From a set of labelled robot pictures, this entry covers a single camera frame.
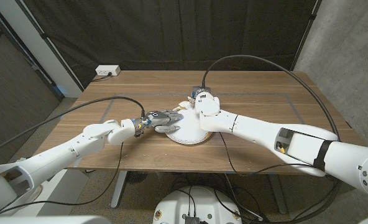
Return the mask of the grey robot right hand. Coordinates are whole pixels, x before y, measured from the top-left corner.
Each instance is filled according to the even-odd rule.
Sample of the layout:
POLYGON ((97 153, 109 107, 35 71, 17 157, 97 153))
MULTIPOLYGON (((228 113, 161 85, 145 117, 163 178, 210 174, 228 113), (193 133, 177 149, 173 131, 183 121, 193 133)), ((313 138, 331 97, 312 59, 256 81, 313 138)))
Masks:
POLYGON ((200 93, 203 92, 208 92, 211 93, 211 88, 210 87, 202 87, 202 86, 192 86, 192 90, 191 90, 191 98, 195 99, 200 93))

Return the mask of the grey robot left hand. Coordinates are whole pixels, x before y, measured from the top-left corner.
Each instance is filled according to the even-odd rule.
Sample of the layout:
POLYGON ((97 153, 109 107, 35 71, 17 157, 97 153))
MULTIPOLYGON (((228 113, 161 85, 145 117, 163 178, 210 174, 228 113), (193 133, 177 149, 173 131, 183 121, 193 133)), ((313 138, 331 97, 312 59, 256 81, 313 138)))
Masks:
POLYGON ((140 118, 132 119, 135 127, 135 137, 139 137, 144 133, 144 128, 150 126, 158 133, 172 133, 180 129, 179 126, 169 126, 169 122, 179 121, 184 116, 177 111, 173 110, 161 110, 161 111, 150 111, 144 114, 140 118))

